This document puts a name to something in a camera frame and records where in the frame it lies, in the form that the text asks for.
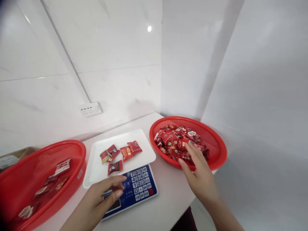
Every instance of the person's left hand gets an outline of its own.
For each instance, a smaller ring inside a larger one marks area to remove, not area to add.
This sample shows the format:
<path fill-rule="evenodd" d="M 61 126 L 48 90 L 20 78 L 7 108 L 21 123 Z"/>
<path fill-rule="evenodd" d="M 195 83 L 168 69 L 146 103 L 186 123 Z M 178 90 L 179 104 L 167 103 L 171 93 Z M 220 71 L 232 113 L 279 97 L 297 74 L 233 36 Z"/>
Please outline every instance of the person's left hand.
<path fill-rule="evenodd" d="M 122 182 L 127 177 L 112 176 L 93 184 L 86 192 L 76 209 L 64 223 L 60 231 L 91 231 L 101 221 L 108 209 L 122 196 Z M 113 191 L 104 201 L 102 195 L 111 189 Z"/>

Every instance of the hand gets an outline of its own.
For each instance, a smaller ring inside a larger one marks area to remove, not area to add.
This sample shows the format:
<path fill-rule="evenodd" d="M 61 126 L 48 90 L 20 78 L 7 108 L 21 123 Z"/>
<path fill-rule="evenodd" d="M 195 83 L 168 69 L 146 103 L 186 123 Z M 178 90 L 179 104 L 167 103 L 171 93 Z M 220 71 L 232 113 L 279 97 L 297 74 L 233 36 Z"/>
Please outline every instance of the hand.
<path fill-rule="evenodd" d="M 112 176 L 93 184 L 86 192 L 76 209 L 64 223 L 60 231 L 90 231 L 101 221 L 108 209 L 122 196 L 124 186 L 122 182 L 127 177 Z M 111 193 L 104 201 L 102 195 L 111 189 Z"/>
<path fill-rule="evenodd" d="M 192 173 L 188 165 L 182 159 L 179 159 L 179 162 L 185 173 L 190 188 L 201 203 L 203 203 L 206 207 L 207 203 L 216 202 L 219 200 L 214 175 L 210 170 L 202 152 L 196 145 L 189 142 L 185 143 L 185 147 L 192 157 L 192 161 L 196 166 L 196 171 Z"/>

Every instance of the candy pile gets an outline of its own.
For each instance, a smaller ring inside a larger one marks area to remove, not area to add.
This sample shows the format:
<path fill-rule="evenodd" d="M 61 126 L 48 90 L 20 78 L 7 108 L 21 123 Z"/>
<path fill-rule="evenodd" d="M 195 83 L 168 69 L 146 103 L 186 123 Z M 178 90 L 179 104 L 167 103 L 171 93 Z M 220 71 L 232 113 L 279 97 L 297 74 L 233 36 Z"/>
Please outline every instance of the candy pile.
<path fill-rule="evenodd" d="M 116 163 L 111 163 L 120 152 L 114 144 L 100 154 L 102 164 L 105 162 L 110 163 L 108 165 L 108 175 L 116 171 L 121 171 L 123 169 L 123 162 L 126 162 L 128 159 L 134 157 L 137 153 L 142 152 L 142 149 L 137 141 L 129 142 L 127 144 L 128 146 L 121 148 L 123 161 L 120 160 Z"/>
<path fill-rule="evenodd" d="M 165 128 L 160 128 L 155 135 L 154 141 L 158 148 L 170 158 L 178 161 L 183 159 L 188 165 L 194 165 L 189 153 L 185 148 L 185 143 L 192 142 L 202 151 L 206 160 L 209 160 L 209 150 L 206 145 L 202 145 L 200 135 L 191 128 L 170 124 Z"/>
<path fill-rule="evenodd" d="M 43 195 L 46 195 L 48 193 L 48 198 L 51 199 L 58 193 L 58 191 L 62 188 L 62 186 L 68 179 L 67 176 L 59 177 L 59 175 L 63 174 L 64 172 L 70 169 L 70 161 L 71 159 L 69 158 L 57 165 L 55 173 L 47 178 L 47 180 L 44 183 L 44 187 L 39 189 L 33 196 L 32 199 L 36 200 L 36 202 L 33 202 L 32 205 L 25 207 L 18 214 L 16 221 L 25 220 L 33 216 L 35 210 L 37 209 L 43 198 Z"/>

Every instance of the white wall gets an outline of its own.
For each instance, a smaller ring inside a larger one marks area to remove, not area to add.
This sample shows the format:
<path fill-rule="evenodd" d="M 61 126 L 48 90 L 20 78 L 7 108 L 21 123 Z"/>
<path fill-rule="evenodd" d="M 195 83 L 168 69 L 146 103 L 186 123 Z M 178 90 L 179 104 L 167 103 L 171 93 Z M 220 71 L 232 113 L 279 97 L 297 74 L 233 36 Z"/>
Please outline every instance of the white wall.
<path fill-rule="evenodd" d="M 308 2 L 245 1 L 202 122 L 229 158 L 215 175 L 246 230 L 307 230 Z"/>
<path fill-rule="evenodd" d="M 45 2 L 90 100 L 103 113 L 84 118 L 79 112 L 84 102 L 42 22 L 40 2 L 5 2 L 0 155 L 110 130 L 160 110 L 162 1 Z"/>
<path fill-rule="evenodd" d="M 243 1 L 163 1 L 162 115 L 201 119 Z"/>

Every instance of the blue scale panel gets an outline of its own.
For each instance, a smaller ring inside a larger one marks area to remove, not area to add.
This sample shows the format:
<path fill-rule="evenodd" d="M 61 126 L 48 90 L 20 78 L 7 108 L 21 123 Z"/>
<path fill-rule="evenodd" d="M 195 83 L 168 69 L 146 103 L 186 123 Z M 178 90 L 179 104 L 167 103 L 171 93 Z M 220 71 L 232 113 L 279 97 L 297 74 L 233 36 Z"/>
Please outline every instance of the blue scale panel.
<path fill-rule="evenodd" d="M 126 181 L 122 182 L 125 187 L 123 195 L 111 206 L 103 220 L 158 194 L 150 165 L 137 168 L 123 175 L 127 177 Z M 111 193 L 112 191 L 106 192 L 103 195 L 103 200 Z"/>

